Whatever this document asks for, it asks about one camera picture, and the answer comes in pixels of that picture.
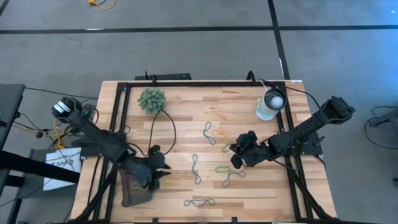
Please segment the black cable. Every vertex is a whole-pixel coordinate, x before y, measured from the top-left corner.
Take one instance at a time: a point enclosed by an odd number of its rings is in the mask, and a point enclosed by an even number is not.
[[[106,1],[107,1],[107,0],[104,0],[104,1],[101,2],[101,3],[98,3],[98,5],[102,5],[102,4],[104,4]]]
[[[296,90],[295,88],[288,87],[288,86],[287,86],[286,88],[288,88],[288,89],[290,89],[290,90],[294,90],[294,91],[300,92],[300,93],[305,93],[305,94],[307,94],[309,97],[312,98],[312,100],[315,102],[315,104],[317,104],[317,107],[318,107],[318,109],[320,110],[321,107],[319,106],[317,100],[316,100],[311,94],[307,93],[306,91]]]
[[[28,117],[26,114],[21,113],[21,112],[19,112],[19,114],[25,116],[26,119],[33,125],[33,127],[37,128],[38,130],[43,130],[42,128],[38,128],[38,127],[29,119],[29,117]]]
[[[93,123],[93,124],[97,124],[97,122],[98,122],[98,119],[100,118],[100,112],[98,111],[98,109],[97,108],[93,108],[94,109],[94,111],[96,111],[97,112],[97,119],[95,120],[95,122]]]
[[[369,140],[369,142],[371,142],[372,144],[374,144],[375,146],[379,146],[379,147],[382,147],[382,148],[384,148],[384,149],[398,149],[398,147],[388,147],[388,146],[382,146],[382,145],[380,145],[380,144],[378,144],[378,143],[375,143],[374,141],[372,141],[370,138],[369,138],[369,136],[368,136],[368,132],[366,131],[366,124],[367,123],[369,123],[369,126],[371,125],[371,120],[372,119],[376,119],[376,118],[369,118],[366,122],[365,122],[365,124],[364,124],[364,132],[365,132],[365,136],[366,136],[366,138]]]
[[[90,100],[98,100],[98,98],[90,98],[87,100],[83,100],[82,102],[80,102],[80,104],[83,105],[84,103],[86,103],[87,101],[90,101]]]
[[[157,116],[159,115],[160,112],[163,112],[163,113],[166,114],[166,116],[171,120],[171,122],[172,122],[172,124],[173,124],[173,128],[174,128],[174,141],[173,141],[173,144],[172,144],[172,146],[170,147],[170,149],[169,149],[166,153],[163,153],[163,155],[167,155],[167,154],[173,149],[173,147],[174,147],[174,145],[175,145],[175,142],[176,142],[176,140],[177,140],[177,130],[176,130],[176,128],[175,128],[174,120],[173,120],[173,119],[170,117],[170,115],[169,115],[166,111],[164,111],[163,109],[160,109],[160,110],[156,113],[155,118],[154,118],[154,120],[153,120],[153,122],[152,122],[152,126],[150,127],[150,135],[149,135],[148,150],[150,149],[150,143],[152,142],[152,133],[153,133],[153,131],[154,131],[155,120],[156,120],[156,118],[157,118]]]
[[[72,202],[72,206],[71,206],[70,209],[69,209],[69,212],[67,213],[67,215],[66,215],[65,218],[63,219],[63,222],[66,222],[66,221],[67,221],[67,218],[68,218],[70,212],[72,211],[72,208],[73,208],[73,202]]]
[[[95,162],[93,178],[91,179],[91,184],[90,184],[90,191],[88,192],[87,206],[90,203],[91,192],[93,191],[93,183],[94,183],[95,174],[97,172],[97,167],[98,167],[99,162],[100,162],[100,156],[98,156],[97,161]]]
[[[170,147],[170,149],[169,149],[166,153],[163,153],[163,155],[167,155],[167,154],[173,149],[173,147],[174,147],[174,145],[175,145],[175,142],[177,141],[177,130],[176,130],[176,128],[175,128],[174,121],[173,121],[173,119],[170,117],[170,115],[169,115],[166,111],[164,111],[163,109],[162,109],[162,111],[163,111],[163,113],[166,114],[166,116],[169,117],[169,119],[171,120],[171,122],[172,122],[172,124],[173,124],[173,128],[174,128],[174,141],[173,141],[173,144],[172,144],[172,146]]]
[[[129,128],[129,132],[124,132],[124,130],[123,130],[123,132],[125,133],[125,134],[129,134],[130,133],[130,131],[131,131],[131,127],[130,126],[128,126],[128,125],[124,125],[124,129],[126,128],[126,127],[128,127]]]
[[[72,158],[73,156],[75,156],[75,155],[77,155],[77,154],[79,154],[79,153],[80,153],[80,152],[75,153],[75,154],[70,155],[70,156],[66,156],[66,157],[69,157],[69,159],[70,159],[70,158]],[[59,158],[56,158],[56,159],[49,159],[49,160],[46,160],[46,161],[40,161],[40,162],[54,161],[54,160],[61,159],[61,158],[62,158],[62,157],[59,157]]]
[[[321,163],[323,164],[323,166],[324,166],[325,169],[326,169],[325,161],[323,161],[323,159],[321,159],[321,158],[319,157],[319,155],[313,155],[313,156],[315,156],[315,158],[317,158],[319,161],[321,161]]]
[[[31,87],[25,87],[25,89],[28,89],[28,90],[36,90],[36,91],[43,91],[43,92],[46,92],[46,93],[53,93],[53,94],[58,94],[58,95],[62,95],[62,96],[72,96],[72,97],[80,97],[80,98],[98,99],[98,97],[72,95],[72,94],[59,93],[59,92],[56,92],[56,91],[42,90],[42,89],[31,88]]]
[[[377,106],[377,107],[373,108],[373,109],[372,109],[372,114],[373,114],[373,116],[374,116],[375,118],[378,118],[378,116],[376,116],[376,115],[374,114],[374,110],[376,110],[376,109],[378,109],[378,108],[398,108],[398,106]]]
[[[26,197],[31,196],[32,194],[34,194],[34,193],[36,193],[38,190],[40,190],[42,187],[44,187],[46,184],[48,184],[51,180],[52,180],[52,179],[50,179],[49,181],[47,181],[46,183],[44,183],[43,185],[41,185],[39,188],[37,188],[36,190],[32,191],[31,193],[29,193],[29,194],[27,194],[27,195],[25,195],[25,196],[22,196],[22,197],[19,197],[19,198],[14,198],[14,199],[12,199],[12,200],[10,200],[10,201],[8,201],[8,202],[6,202],[6,203],[0,205],[0,208],[3,207],[3,206],[5,206],[5,205],[7,205],[8,203],[11,203],[11,202],[15,201],[15,200],[23,199],[23,198],[26,198]]]
[[[17,122],[17,121],[14,121],[14,123],[16,123],[16,124],[19,124],[19,125],[21,125],[22,127],[25,127],[25,128],[27,128],[27,129],[29,129],[29,130],[31,130],[31,131],[43,131],[43,129],[37,129],[37,128],[32,128],[32,127],[29,127],[29,126],[27,126],[27,125],[24,125],[24,124],[21,124],[21,123],[19,123],[19,122]]]
[[[277,160],[273,160],[273,161],[276,162],[277,164],[283,166],[283,167],[286,167],[286,168],[288,168],[288,169],[291,169],[291,170],[294,171],[294,172],[298,172],[298,171],[299,171],[299,168],[294,169],[293,167],[287,166],[287,165],[285,165],[285,164],[283,164],[283,163],[281,163],[281,162],[279,162],[279,161],[277,161]]]

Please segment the cable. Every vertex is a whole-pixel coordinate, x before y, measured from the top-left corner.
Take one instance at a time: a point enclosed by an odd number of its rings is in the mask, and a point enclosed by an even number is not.
[[[38,189],[32,191],[31,193],[29,193],[29,194],[27,194],[27,195],[25,195],[25,196],[22,196],[22,197],[19,197],[19,198],[14,198],[14,199],[12,199],[12,200],[10,200],[10,201],[8,201],[8,202],[6,202],[6,203],[0,205],[0,208],[3,207],[3,206],[5,206],[5,205],[7,205],[8,203],[11,203],[11,202],[15,201],[15,200],[18,200],[18,199],[22,199],[22,198],[26,198],[26,197],[31,196],[32,194],[34,194],[34,193],[36,193],[38,190],[40,190],[42,187],[44,187],[46,184],[48,184],[51,180],[52,180],[52,179],[50,179],[49,181],[47,181],[46,183],[44,183],[43,185],[41,185]]]
[[[319,106],[317,100],[316,100],[311,94],[307,93],[306,91],[296,90],[295,88],[288,87],[288,86],[287,86],[286,88],[288,88],[288,89],[290,89],[290,90],[294,90],[294,91],[300,92],[300,93],[305,93],[305,94],[307,94],[309,97],[312,98],[312,100],[315,102],[315,104],[317,105],[318,109],[320,110],[321,107]]]
[[[153,122],[152,122],[152,126],[150,127],[150,135],[149,135],[148,150],[150,149],[150,143],[152,142],[152,133],[153,133],[153,131],[154,131],[154,124],[155,124],[156,118],[157,118],[157,116],[159,115],[160,112],[163,112],[164,114],[166,114],[166,116],[171,120],[171,122],[172,122],[172,124],[173,124],[173,129],[174,129],[174,141],[173,141],[173,144],[172,144],[172,146],[170,147],[170,149],[169,149],[166,153],[163,153],[163,155],[167,155],[167,154],[173,149],[173,147],[174,147],[174,145],[175,145],[175,142],[176,142],[176,140],[177,140],[177,130],[176,130],[176,128],[175,128],[174,120],[173,120],[173,119],[170,117],[170,115],[169,115],[166,111],[164,111],[163,109],[160,109],[160,110],[156,113],[155,118],[154,118],[154,120],[153,120]]]
[[[28,117],[26,114],[21,113],[21,112],[19,112],[19,114],[25,116],[26,119],[33,125],[33,127],[37,128],[38,130],[43,130],[43,129],[41,129],[41,128],[38,128],[38,127],[29,119],[29,117]]]
[[[58,95],[62,95],[62,96],[72,96],[72,97],[80,97],[80,98],[98,99],[98,97],[71,95],[71,94],[59,93],[59,92],[56,92],[56,91],[42,90],[42,89],[31,88],[31,87],[25,87],[25,89],[28,89],[28,90],[36,90],[36,91],[43,91],[43,92],[46,92],[46,93],[53,93],[53,94],[58,94]]]
[[[89,98],[87,100],[83,100],[82,102],[80,102],[80,104],[83,105],[84,103],[86,103],[87,101],[90,101],[90,100],[98,100],[98,98]]]
[[[51,130],[49,130],[49,129],[37,129],[37,128],[32,128],[32,127],[29,127],[28,125],[21,124],[21,123],[19,123],[19,122],[17,122],[17,121],[14,121],[14,123],[19,124],[19,125],[21,125],[21,126],[27,128],[27,129],[29,129],[29,130],[31,130],[31,131],[43,131],[43,132],[46,132],[46,130],[51,131]]]
[[[208,122],[206,122],[206,124],[205,124],[205,128],[204,128],[204,130],[203,130],[203,135],[204,135],[204,137],[207,138],[207,140],[209,140],[209,143],[210,143],[211,145],[214,146],[214,145],[216,144],[216,139],[213,138],[213,137],[211,137],[211,136],[206,135],[206,132],[207,132],[210,128],[211,128],[211,122],[208,121]]]
[[[366,124],[369,123],[369,126],[370,126],[370,125],[371,125],[371,122],[370,122],[370,121],[371,121],[372,119],[376,119],[376,118],[369,118],[369,119],[365,122],[365,124],[364,124],[364,132],[365,132],[366,138],[369,140],[369,142],[371,142],[371,143],[374,144],[375,146],[379,146],[379,147],[382,147],[382,148],[384,148],[384,149],[398,149],[398,147],[382,146],[382,145],[380,145],[380,144],[378,144],[378,143],[375,143],[374,141],[371,140],[371,138],[369,138],[368,132],[366,131]]]
[[[265,81],[265,80],[263,80],[263,79],[257,79],[257,81],[259,81],[259,82],[261,82],[261,84],[264,86],[264,88],[266,89],[266,91],[268,91],[268,88],[266,87],[266,84],[264,84],[264,82],[263,81]]]
[[[101,3],[98,3],[99,5],[102,5],[106,2],[107,0],[102,1]]]
[[[63,219],[63,222],[66,222],[66,221],[67,221],[67,218],[68,218],[70,212],[72,211],[72,208],[73,208],[73,202],[72,202],[72,206],[71,206],[70,209],[69,209],[69,212],[67,213],[67,215],[66,215],[65,218]]]
[[[233,175],[233,174],[236,174],[236,175],[238,175],[238,176],[240,176],[240,177],[245,177],[245,176],[246,176],[245,171],[236,172],[236,171],[231,170],[231,171],[229,172],[228,177],[226,178],[226,180],[224,180],[224,181],[221,183],[221,186],[222,186],[222,187],[227,188],[227,187],[229,187],[229,186],[231,185],[231,175]]]
[[[55,119],[53,128],[54,128],[55,134],[57,135],[57,139],[58,139],[57,148],[60,149],[60,147],[61,147],[61,148],[64,148],[65,146],[62,145],[61,138],[60,138],[60,135],[59,135],[58,130],[57,130],[57,127],[56,127],[57,121],[58,121],[58,120]]]
[[[128,125],[124,125],[124,129],[125,129],[126,127],[128,127],[128,128],[129,128],[129,132],[127,132],[127,133],[125,133],[125,134],[129,134],[129,133],[130,133],[130,131],[131,131],[131,128],[130,128],[130,126],[128,126]]]
[[[21,127],[16,126],[16,125],[12,125],[12,126],[15,127],[15,128],[18,128],[18,129],[20,129],[20,130],[26,131],[27,133],[36,135],[36,132],[34,132],[34,131],[30,131],[30,130],[28,130],[28,129],[24,129],[24,128],[21,128]]]
[[[100,4],[98,4],[96,2],[96,0],[89,0],[88,4],[98,6],[99,8],[104,9],[104,10],[109,10],[109,9],[112,9],[114,7],[114,5],[116,4],[116,0],[113,0],[113,3],[112,3],[112,5],[110,7],[103,7]]]
[[[288,168],[288,169],[291,169],[292,171],[294,171],[294,172],[298,172],[299,171],[299,168],[297,168],[297,169],[294,169],[293,167],[290,167],[290,166],[287,166],[287,165],[285,165],[285,164],[283,164],[283,163],[281,163],[281,162],[279,162],[279,161],[277,161],[277,160],[272,160],[272,161],[274,161],[274,162],[276,162],[277,164],[279,164],[279,165],[281,165],[281,166],[283,166],[283,167],[286,167],[286,168]]]
[[[75,155],[77,155],[77,154],[79,154],[80,152],[78,152],[78,153],[75,153],[75,154],[73,154],[73,155],[70,155],[70,156],[66,156],[66,157],[69,157],[69,158],[72,158],[73,156],[75,156]],[[48,162],[48,161],[54,161],[54,160],[58,160],[58,159],[61,159],[62,157],[59,157],[59,158],[56,158],[56,159],[49,159],[49,160],[46,160],[46,161],[41,161],[41,162]]]
[[[93,178],[91,179],[91,184],[90,184],[90,191],[88,192],[87,206],[88,206],[88,204],[90,204],[91,192],[93,191],[93,183],[94,183],[95,174],[97,172],[97,167],[98,167],[99,162],[100,162],[100,156],[98,156],[97,161],[95,162]]]
[[[326,164],[325,164],[325,161],[323,161],[323,159],[321,159],[321,155],[313,155],[315,158],[317,158],[319,161],[321,161],[321,163],[323,164],[323,166],[325,167],[325,170],[326,170]]]
[[[376,110],[376,109],[378,109],[378,108],[398,108],[398,106],[377,106],[377,107],[373,108],[373,109],[372,109],[372,114],[373,114],[373,116],[374,116],[375,118],[378,118],[378,116],[376,116],[376,115],[374,114],[374,110]]]
[[[216,201],[214,201],[214,199],[192,199],[192,200],[185,200],[184,201],[184,205],[187,207],[190,204],[193,204],[194,206],[200,208],[205,206],[206,203],[209,203],[209,205],[215,205]]]
[[[192,173],[193,175],[195,175],[195,184],[200,184],[201,183],[201,177],[199,176],[199,174],[195,171],[195,165],[197,164],[199,159],[199,156],[194,154],[192,155],[192,160],[193,160],[193,165],[192,165]]]

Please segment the string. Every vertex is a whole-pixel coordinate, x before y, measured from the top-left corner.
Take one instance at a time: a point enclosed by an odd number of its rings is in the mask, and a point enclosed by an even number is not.
[[[198,158],[199,156],[194,154],[192,155],[192,159],[193,159],[193,165],[192,165],[192,173],[195,175],[195,184],[200,184],[201,183],[201,177],[199,176],[199,174],[195,171],[195,165],[198,162]]]
[[[226,180],[224,180],[224,182],[221,183],[222,187],[227,188],[227,187],[229,187],[231,185],[231,175],[233,175],[233,174],[236,174],[236,175],[238,175],[240,177],[245,177],[246,176],[246,173],[244,171],[241,171],[241,172],[231,171],[231,172],[229,172],[228,177],[226,178]]]
[[[226,144],[222,149],[221,152],[228,152],[229,151],[229,147],[230,145],[234,144],[234,142],[230,142],[228,144]]]
[[[215,205],[216,201],[214,199],[192,199],[192,200],[185,200],[184,205],[189,206],[190,204],[193,204],[194,206],[200,208],[206,205],[206,203],[209,203],[209,205]]]
[[[208,135],[206,135],[206,132],[209,130],[211,128],[211,122],[206,122],[206,124],[205,124],[205,128],[204,128],[204,130],[203,130],[203,135],[204,135],[204,137],[206,137],[208,140],[209,140],[209,143],[211,144],[211,145],[215,145],[216,144],[216,139],[215,138],[213,138],[213,137],[211,137],[211,136],[208,136]]]

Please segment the white sign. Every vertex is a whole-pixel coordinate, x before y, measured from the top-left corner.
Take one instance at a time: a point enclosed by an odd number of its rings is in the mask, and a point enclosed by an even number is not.
[[[81,169],[80,151],[81,148],[59,149],[54,153],[48,153],[45,157],[45,162],[53,166],[61,167],[64,169],[80,173]],[[73,185],[74,183],[45,177],[43,184],[44,184],[43,190],[53,190],[61,187],[70,186]]]

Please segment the yellow cable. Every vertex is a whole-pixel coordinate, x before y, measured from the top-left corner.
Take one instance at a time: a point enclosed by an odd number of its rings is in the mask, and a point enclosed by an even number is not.
[[[62,144],[62,142],[61,142],[61,137],[60,137],[60,134],[58,133],[58,129],[57,129],[57,119],[55,119],[55,121],[54,121],[54,125],[53,125],[53,128],[54,128],[54,131],[55,131],[55,134],[57,135],[57,138],[58,138],[58,141],[57,141],[57,144],[56,144],[56,146],[57,146],[57,149],[63,149],[63,148],[65,148],[65,146],[63,146],[63,144]]]
[[[96,2],[96,0],[88,0],[88,4],[91,4],[91,5],[94,5],[94,6],[98,6],[99,8],[104,9],[104,10],[108,10],[108,9],[112,9],[112,8],[114,7],[114,5],[116,4],[116,0],[113,0],[113,4],[112,4],[112,6],[110,6],[110,7],[103,7],[103,6],[100,6],[100,5]]]
[[[19,126],[16,126],[15,124],[13,124],[12,126],[15,127],[15,128],[21,129],[23,131],[26,131],[27,133],[36,135],[36,132],[34,132],[34,131],[29,131],[28,129],[24,129],[24,128],[21,128]]]
[[[22,127],[16,126],[15,124],[13,124],[12,126],[13,126],[13,127],[15,127],[15,128],[17,128],[17,129],[20,129],[20,130],[26,131],[26,132],[27,132],[27,133],[29,133],[29,134],[33,134],[33,135],[36,135],[36,134],[37,134],[37,133],[36,133],[36,132],[34,132],[34,131],[30,131],[30,130],[28,130],[28,129],[25,129],[25,128],[22,128]],[[51,138],[51,136],[49,136],[48,134],[44,134],[44,136],[45,136],[45,137],[47,137],[47,138],[49,138],[51,141],[53,141],[53,139]]]

